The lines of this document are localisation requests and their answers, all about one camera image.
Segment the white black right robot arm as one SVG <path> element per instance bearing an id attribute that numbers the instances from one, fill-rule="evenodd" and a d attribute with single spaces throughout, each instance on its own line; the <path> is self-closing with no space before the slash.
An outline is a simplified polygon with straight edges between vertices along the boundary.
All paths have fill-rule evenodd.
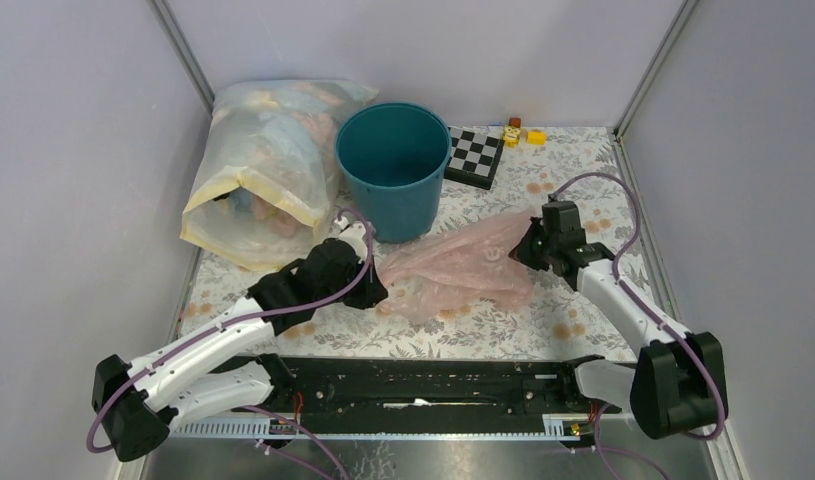
<path id="1" fill-rule="evenodd" d="M 545 203 L 510 256 L 562 278 L 636 352 L 632 367 L 597 355 L 566 362 L 556 386 L 562 407 L 580 412 L 594 400 L 610 404 L 631 413 L 652 439 L 723 428 L 729 407 L 721 343 L 709 332 L 691 332 L 644 301 L 619 272 L 618 256 L 601 243 L 588 242 L 574 203 Z"/>

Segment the teal plastic trash bin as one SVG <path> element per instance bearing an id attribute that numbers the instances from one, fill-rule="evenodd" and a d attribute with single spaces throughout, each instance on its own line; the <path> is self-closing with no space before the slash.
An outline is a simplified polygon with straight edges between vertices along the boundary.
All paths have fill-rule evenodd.
<path id="1" fill-rule="evenodd" d="M 366 107 L 339 128 L 335 157 L 377 241 L 406 243 L 430 231 L 450 150 L 448 125 L 412 103 Z"/>

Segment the pink plastic trash bag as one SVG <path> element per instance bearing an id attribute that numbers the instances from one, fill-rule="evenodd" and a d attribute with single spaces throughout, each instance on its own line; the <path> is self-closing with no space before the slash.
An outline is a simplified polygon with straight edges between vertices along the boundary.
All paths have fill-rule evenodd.
<path id="1" fill-rule="evenodd" d="M 421 322 L 479 300 L 502 309 L 527 305 L 534 282 L 510 258 L 530 227 L 532 207 L 500 213 L 399 248 L 377 265 L 388 290 L 378 309 Z"/>

